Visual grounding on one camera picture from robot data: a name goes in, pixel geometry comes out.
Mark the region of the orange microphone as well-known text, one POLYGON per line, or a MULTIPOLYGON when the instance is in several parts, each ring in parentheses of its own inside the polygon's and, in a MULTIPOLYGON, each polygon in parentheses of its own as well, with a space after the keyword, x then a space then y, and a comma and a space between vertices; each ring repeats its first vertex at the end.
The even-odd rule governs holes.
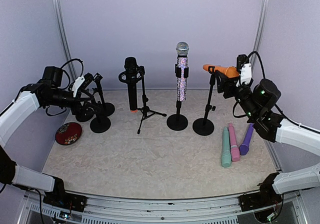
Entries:
POLYGON ((202 68, 209 73, 220 72, 228 78, 236 78, 240 76, 237 68, 234 66, 223 67, 220 65, 204 64, 202 68))

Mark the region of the pink mic round stand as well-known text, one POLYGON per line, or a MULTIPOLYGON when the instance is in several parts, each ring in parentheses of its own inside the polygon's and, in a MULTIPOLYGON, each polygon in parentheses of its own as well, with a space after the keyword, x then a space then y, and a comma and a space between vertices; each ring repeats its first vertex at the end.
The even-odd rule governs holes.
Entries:
POLYGON ((81 107, 75 114, 78 122, 87 122, 94 116, 94 110, 91 107, 81 107))

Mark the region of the purple mic round stand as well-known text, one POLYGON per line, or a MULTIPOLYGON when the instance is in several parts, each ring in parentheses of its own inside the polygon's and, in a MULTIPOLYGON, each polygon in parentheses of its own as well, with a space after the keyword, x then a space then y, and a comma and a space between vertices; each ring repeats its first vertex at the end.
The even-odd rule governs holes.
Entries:
POLYGON ((103 77, 99 73, 96 73, 93 76, 93 81, 96 84, 97 93, 99 94, 101 105, 102 105, 102 110, 103 110, 102 113, 105 116, 109 117, 115 112, 115 106, 110 102, 105 102, 104 95, 103 95, 103 89, 102 89, 102 85, 101 85, 102 79, 103 79, 103 77))

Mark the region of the teal mic round stand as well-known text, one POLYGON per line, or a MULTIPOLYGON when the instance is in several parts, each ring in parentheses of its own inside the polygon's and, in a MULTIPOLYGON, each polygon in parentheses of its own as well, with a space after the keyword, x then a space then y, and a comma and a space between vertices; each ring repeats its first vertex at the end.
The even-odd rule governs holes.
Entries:
POLYGON ((95 118, 90 122, 90 129, 92 132, 101 134, 106 132, 111 127, 111 120, 106 116, 106 104, 101 88, 97 89, 100 96, 102 110, 95 114, 95 118))

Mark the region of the orange mic round stand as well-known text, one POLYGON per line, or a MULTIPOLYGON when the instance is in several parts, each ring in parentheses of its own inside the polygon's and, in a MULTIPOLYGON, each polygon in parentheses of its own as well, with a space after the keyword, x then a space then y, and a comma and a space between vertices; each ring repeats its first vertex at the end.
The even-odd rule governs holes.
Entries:
POLYGON ((192 124, 193 131, 200 135, 200 136, 209 136, 214 132, 215 126, 212 121, 208 119, 209 112, 212 109, 215 109, 214 106, 211 105, 212 100, 212 94, 214 85, 216 83, 216 77, 215 77, 215 67, 210 64, 206 64, 203 66, 203 69, 210 73, 210 80, 209 80, 209 93, 208 93, 208 99, 207 104, 205 106, 205 113, 203 118, 196 119, 192 124))

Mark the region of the purple microphone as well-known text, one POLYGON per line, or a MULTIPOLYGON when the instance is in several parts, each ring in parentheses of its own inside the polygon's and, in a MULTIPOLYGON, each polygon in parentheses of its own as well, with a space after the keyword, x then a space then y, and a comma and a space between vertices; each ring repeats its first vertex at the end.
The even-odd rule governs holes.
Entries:
POLYGON ((253 124, 250 123, 247 128, 246 134, 244 136, 243 142, 239 146, 239 152, 241 156, 245 156, 250 150, 250 143, 253 136, 253 131, 254 131, 253 124))

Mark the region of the pink microphone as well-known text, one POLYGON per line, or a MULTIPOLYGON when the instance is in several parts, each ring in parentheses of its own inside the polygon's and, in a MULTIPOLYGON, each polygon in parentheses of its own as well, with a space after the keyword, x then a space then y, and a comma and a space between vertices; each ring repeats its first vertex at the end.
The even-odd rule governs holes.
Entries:
POLYGON ((241 159, 241 155, 240 155, 239 147, 237 145, 235 128, 231 122, 228 123, 228 131, 229 131, 231 160, 233 162, 238 162, 241 159))

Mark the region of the teal microphone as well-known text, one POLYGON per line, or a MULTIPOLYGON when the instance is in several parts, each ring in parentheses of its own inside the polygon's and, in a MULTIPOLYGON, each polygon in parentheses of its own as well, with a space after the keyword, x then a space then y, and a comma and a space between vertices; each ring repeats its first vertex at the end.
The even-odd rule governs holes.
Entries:
POLYGON ((231 166, 232 156, 230 150, 229 130, 225 126, 222 131, 221 165, 224 168, 231 166))

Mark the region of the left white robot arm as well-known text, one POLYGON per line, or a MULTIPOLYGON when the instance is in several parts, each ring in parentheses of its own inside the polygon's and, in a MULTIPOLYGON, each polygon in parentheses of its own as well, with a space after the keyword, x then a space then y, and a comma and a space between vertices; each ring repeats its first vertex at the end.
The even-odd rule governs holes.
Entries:
POLYGON ((20 188, 38 189, 50 193, 50 198, 63 207, 70 202, 70 195, 61 187, 63 181, 57 177, 18 165, 5 151, 5 146, 17 128, 39 108, 56 106, 70 109, 75 116, 101 113, 93 97, 81 97, 85 78, 79 77, 71 91, 61 88, 65 70, 55 66, 44 69, 42 79, 20 89, 17 97, 0 113, 0 182, 4 185, 17 185, 20 188))

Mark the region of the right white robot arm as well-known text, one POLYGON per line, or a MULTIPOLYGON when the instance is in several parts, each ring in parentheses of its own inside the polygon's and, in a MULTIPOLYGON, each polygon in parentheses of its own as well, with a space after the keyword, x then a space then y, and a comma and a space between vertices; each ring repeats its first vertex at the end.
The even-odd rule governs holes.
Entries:
MULTIPOLYGON (((238 76, 229 78, 220 71, 215 71, 214 74, 217 77, 218 92, 223 93, 225 98, 235 98, 247 116, 247 122, 253 125, 262 139, 291 145, 317 156, 320 154, 318 130, 294 124, 282 114, 272 111, 281 92, 271 80, 263 78, 251 89, 249 84, 237 85, 240 80, 238 76)), ((292 172, 275 172, 263 181, 255 200, 260 206, 266 206, 276 194, 315 188, 319 185, 319 164, 292 172)))

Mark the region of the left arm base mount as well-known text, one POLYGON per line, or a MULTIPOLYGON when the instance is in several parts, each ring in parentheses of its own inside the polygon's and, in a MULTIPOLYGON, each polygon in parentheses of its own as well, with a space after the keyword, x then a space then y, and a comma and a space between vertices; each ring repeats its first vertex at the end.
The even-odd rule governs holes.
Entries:
POLYGON ((52 192, 46 192, 43 198, 43 202, 45 204, 49 204, 58 208, 83 213, 85 210, 87 199, 88 198, 84 195, 78 195, 68 192, 62 195, 53 194, 52 192))

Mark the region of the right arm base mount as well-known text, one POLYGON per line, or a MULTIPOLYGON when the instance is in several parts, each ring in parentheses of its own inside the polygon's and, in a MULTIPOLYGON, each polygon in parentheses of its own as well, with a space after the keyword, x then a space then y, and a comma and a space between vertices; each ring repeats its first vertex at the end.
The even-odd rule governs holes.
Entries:
POLYGON ((238 199, 242 212, 272 206, 283 200, 280 194, 264 195, 260 192, 245 193, 240 195, 238 199))

